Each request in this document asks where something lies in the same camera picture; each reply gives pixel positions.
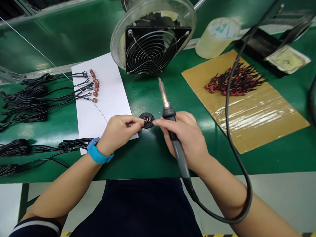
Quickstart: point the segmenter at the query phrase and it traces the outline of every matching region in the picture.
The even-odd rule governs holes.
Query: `dark shirt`
[[[54,219],[29,218],[10,237],[60,236]],[[201,231],[180,179],[106,181],[101,202],[77,228],[81,236],[199,236]]]

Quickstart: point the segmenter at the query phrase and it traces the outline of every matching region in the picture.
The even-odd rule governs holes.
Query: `hand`
[[[188,167],[197,173],[203,168],[205,161],[213,159],[213,157],[208,153],[205,138],[194,116],[188,112],[181,111],[177,112],[175,118],[176,122],[156,119],[153,121],[153,124],[160,126],[169,151],[173,156],[175,156],[174,149],[168,130],[177,134],[182,144]]]
[[[105,131],[96,145],[99,152],[110,156],[144,127],[144,120],[131,115],[115,115],[110,118]]]

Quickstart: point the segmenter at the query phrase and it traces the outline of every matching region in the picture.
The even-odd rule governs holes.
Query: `soldering iron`
[[[245,204],[244,207],[242,209],[242,211],[239,213],[239,215],[237,215],[234,218],[231,219],[227,219],[224,217],[221,217],[213,212],[211,212],[210,210],[208,210],[198,199],[197,194],[195,193],[195,190],[193,188],[192,185],[192,181],[191,181],[191,177],[190,177],[190,173],[189,173],[189,169],[188,169],[188,165],[187,162],[185,160],[185,155],[184,155],[184,151],[183,151],[183,147],[181,145],[181,142],[179,141],[177,135],[171,131],[169,131],[169,136],[170,139],[173,143],[173,147],[174,147],[174,152],[175,152],[175,156],[176,159],[178,161],[178,166],[181,172],[181,176],[182,176],[182,180],[184,183],[185,188],[187,189],[189,195],[191,196],[192,200],[194,202],[196,202],[207,214],[209,214],[210,216],[214,217],[215,219],[224,222],[224,223],[228,223],[228,224],[237,224],[239,222],[241,222],[246,215],[248,214],[250,207],[251,207],[251,202],[252,202],[252,196],[253,196],[253,192],[252,192],[252,186],[251,186],[251,182],[250,182],[250,178],[248,176],[248,173],[242,163],[242,161],[239,158],[239,154],[238,151],[236,150],[231,136],[230,136],[230,129],[229,129],[229,113],[228,113],[228,108],[229,108],[229,92],[230,92],[230,86],[231,86],[231,80],[232,80],[232,76],[235,72],[236,66],[238,64],[239,58],[241,57],[241,54],[243,52],[243,50],[245,49],[246,45],[248,44],[249,40],[253,37],[253,35],[255,34],[256,30],[258,29],[258,27],[268,18],[270,12],[272,11],[272,9],[279,3],[279,0],[275,0],[272,5],[268,8],[268,10],[265,12],[265,14],[262,16],[262,18],[259,20],[259,22],[254,25],[250,30],[249,30],[249,34],[247,35],[246,40],[244,41],[243,46],[240,48],[240,51],[235,59],[234,65],[232,67],[231,70],[231,74],[228,80],[228,84],[227,84],[227,94],[226,94],[226,103],[225,103],[225,118],[226,118],[226,133],[227,133],[227,138],[230,144],[230,147],[236,157],[236,160],[241,168],[241,171],[243,172],[244,176],[245,176],[245,180],[247,183],[247,197],[245,200]],[[176,113],[173,110],[173,108],[171,107],[168,99],[167,99],[167,95],[166,95],[166,91],[165,91],[165,87],[163,82],[161,81],[160,77],[159,79],[159,88],[160,88],[160,92],[161,92],[161,96],[162,96],[162,100],[163,100],[163,111],[162,111],[162,117],[164,119],[168,119],[171,121],[176,121]]]

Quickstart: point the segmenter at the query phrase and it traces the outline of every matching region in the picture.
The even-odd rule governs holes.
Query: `white paper sheet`
[[[103,113],[106,120],[109,121],[114,115],[132,115],[119,69],[113,61],[111,53],[73,66],[71,71],[72,73],[83,71],[89,73],[90,69],[94,71],[96,78],[100,82],[98,102],[95,105]],[[73,82],[74,85],[77,85],[84,82],[84,80],[84,78],[74,78]],[[90,100],[76,100],[79,138],[101,137],[106,128],[107,122],[95,105]],[[86,152],[86,150],[80,149],[81,155]]]

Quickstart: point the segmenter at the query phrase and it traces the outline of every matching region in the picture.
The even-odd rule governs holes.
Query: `clear plastic fan housing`
[[[124,17],[116,25],[111,37],[111,55],[115,63],[125,68],[125,30],[127,26],[152,13],[170,17],[180,23],[181,27],[191,27],[192,31],[179,48],[176,55],[187,45],[195,30],[197,16],[189,0],[129,0],[124,1],[127,9]]]

